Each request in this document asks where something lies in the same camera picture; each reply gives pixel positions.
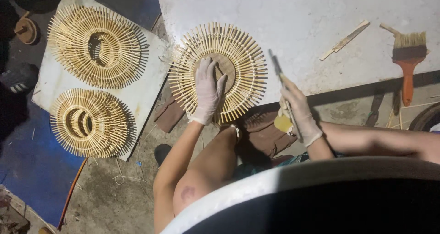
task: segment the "shoe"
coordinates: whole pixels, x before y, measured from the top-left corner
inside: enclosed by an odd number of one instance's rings
[[[167,144],[161,144],[154,149],[154,158],[156,159],[159,167],[162,165],[170,150],[171,147]]]

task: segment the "white board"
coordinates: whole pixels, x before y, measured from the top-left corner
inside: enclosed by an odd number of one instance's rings
[[[61,0],[58,9],[71,4],[104,7],[94,0]],[[149,55],[146,70],[139,80],[123,89],[99,89],[92,87],[66,71],[64,67],[55,60],[49,47],[46,47],[32,101],[47,112],[50,112],[52,103],[65,90],[82,88],[107,91],[124,102],[133,113],[136,122],[136,138],[139,137],[140,131],[148,118],[157,95],[162,88],[166,74],[168,73],[168,65],[162,62],[159,56],[169,56],[168,43],[166,41],[157,38],[155,34],[142,27],[140,27],[140,29],[150,46],[148,48]],[[119,158],[127,161],[130,155],[131,152],[128,152]]]
[[[427,34],[431,53],[415,74],[440,69],[439,0],[159,0],[169,41],[181,44],[199,24],[234,24],[278,56],[281,68],[305,95],[402,77],[392,62],[393,35]],[[349,35],[363,20],[371,22],[339,52],[319,57]],[[280,87],[267,60],[267,90],[260,105],[279,101]]]

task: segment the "blue mat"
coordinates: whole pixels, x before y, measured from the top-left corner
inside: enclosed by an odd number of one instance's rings
[[[84,158],[59,145],[50,128],[49,113],[30,102],[31,94],[27,120],[2,142],[0,184],[57,227]]]

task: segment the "wood scrap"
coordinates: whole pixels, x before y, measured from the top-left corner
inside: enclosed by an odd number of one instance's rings
[[[362,21],[354,31],[352,31],[348,36],[346,36],[344,39],[342,39],[340,42],[338,42],[335,46],[333,46],[332,49],[324,53],[319,59],[321,61],[325,60],[331,53],[335,52],[337,53],[339,50],[341,50],[345,45],[347,45],[353,38],[355,38],[357,35],[359,35],[360,32],[362,32],[367,26],[370,25],[370,22],[367,20]]]

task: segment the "brush bristles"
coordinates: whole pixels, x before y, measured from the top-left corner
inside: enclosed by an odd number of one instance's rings
[[[182,102],[189,114],[197,107],[195,91],[195,64],[209,53],[222,54],[235,67],[235,80],[231,89],[223,94],[221,104],[214,114],[218,124],[233,121],[246,113],[262,98],[266,79],[263,52],[252,37],[234,25],[217,22],[203,24],[184,35],[185,48],[176,47],[170,67],[173,95]]]
[[[51,116],[56,139],[76,156],[119,156],[134,144],[134,117],[108,92],[69,89],[58,96],[51,113],[56,113]]]
[[[407,48],[426,45],[426,32],[411,34],[396,34],[394,48]]]
[[[56,12],[48,31],[56,60],[91,86],[123,88],[145,70],[145,35],[107,8],[66,6]]]

